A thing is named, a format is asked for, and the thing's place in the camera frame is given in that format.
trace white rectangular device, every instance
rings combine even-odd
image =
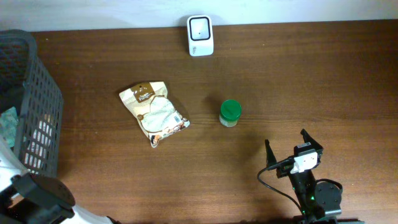
[[[211,19],[205,15],[187,19],[189,54],[192,57],[211,55],[214,51]]]

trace brown label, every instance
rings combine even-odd
[[[150,83],[141,83],[131,87],[131,91],[136,97],[138,103],[148,100],[151,96],[155,95],[155,91]]]

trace white wall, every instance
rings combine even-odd
[[[398,0],[0,0],[0,29],[71,30],[398,18]]]

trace plastic food package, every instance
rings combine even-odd
[[[155,148],[159,141],[187,128],[190,122],[167,99],[164,82],[135,85],[119,94],[126,108],[137,118]]]

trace wire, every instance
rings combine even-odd
[[[300,210],[300,213],[301,213],[301,214],[303,215],[303,217],[306,219],[306,216],[305,216],[305,214],[303,213],[303,211],[302,211],[302,209],[301,209],[301,206],[299,205],[299,203],[296,202],[296,200],[294,200],[291,196],[289,196],[289,195],[287,195],[287,194],[281,192],[280,190],[277,190],[277,189],[271,187],[270,185],[268,185],[268,184],[266,184],[264,181],[262,181],[262,179],[260,178],[260,175],[261,175],[264,171],[267,171],[267,170],[268,170],[268,167],[266,167],[266,168],[260,170],[260,172],[257,174],[257,180],[259,180],[259,182],[260,182],[262,185],[268,187],[269,189],[271,189],[271,190],[273,190],[273,191],[275,191],[275,192],[277,192],[277,193],[280,193],[281,195],[283,195],[283,196],[289,198],[292,202],[294,202],[294,204],[295,204],[295,205],[297,206],[297,208]]]

